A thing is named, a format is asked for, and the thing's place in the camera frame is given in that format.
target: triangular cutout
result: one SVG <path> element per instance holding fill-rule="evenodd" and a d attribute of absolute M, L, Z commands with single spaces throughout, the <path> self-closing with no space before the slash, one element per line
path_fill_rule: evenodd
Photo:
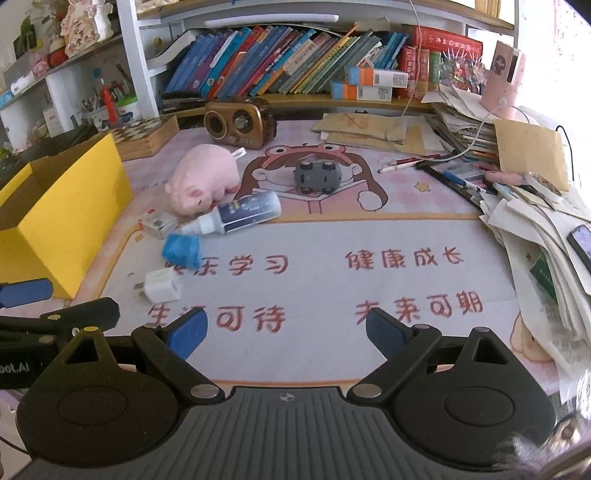
<path fill-rule="evenodd" d="M 483 338 L 478 342 L 476 355 L 474 355 L 474 361 L 483 364 L 507 364 L 505 357 L 503 357 L 500 351 L 498 351 L 495 347 L 494 343 L 492 343 L 488 338 Z"/>
<path fill-rule="evenodd" d="M 99 354 L 95 348 L 95 341 L 92 338 L 85 338 L 79 343 L 76 350 L 72 352 L 70 358 L 66 360 L 66 364 L 86 364 L 98 361 Z"/>

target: pink pig plush toy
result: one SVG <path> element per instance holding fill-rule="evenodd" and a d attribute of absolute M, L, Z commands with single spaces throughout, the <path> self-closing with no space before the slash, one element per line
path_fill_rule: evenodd
<path fill-rule="evenodd" d="M 198 145 L 187 152 L 166 184 L 173 210 L 179 215 L 206 212 L 229 192 L 240 188 L 236 159 L 218 145 Z"/>

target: brown radio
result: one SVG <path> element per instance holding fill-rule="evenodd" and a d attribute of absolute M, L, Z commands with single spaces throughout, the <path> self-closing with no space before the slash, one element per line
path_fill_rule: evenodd
<path fill-rule="evenodd" d="M 205 106 L 205 128 L 217 143 L 258 150 L 277 135 L 271 105 L 262 98 L 232 98 Z"/>

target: chessboard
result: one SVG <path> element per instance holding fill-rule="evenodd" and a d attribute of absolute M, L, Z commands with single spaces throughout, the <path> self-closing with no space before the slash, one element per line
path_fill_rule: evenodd
<path fill-rule="evenodd" d="M 174 115 L 140 120 L 111 131 L 122 161 L 153 157 L 177 132 Z"/>

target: white power adapter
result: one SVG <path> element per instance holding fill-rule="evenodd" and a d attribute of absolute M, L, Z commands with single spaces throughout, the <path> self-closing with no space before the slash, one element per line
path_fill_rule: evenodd
<path fill-rule="evenodd" d="M 154 270 L 146 273 L 144 283 L 138 283 L 135 289 L 141 289 L 153 303 L 180 300 L 180 275 L 173 268 Z"/>

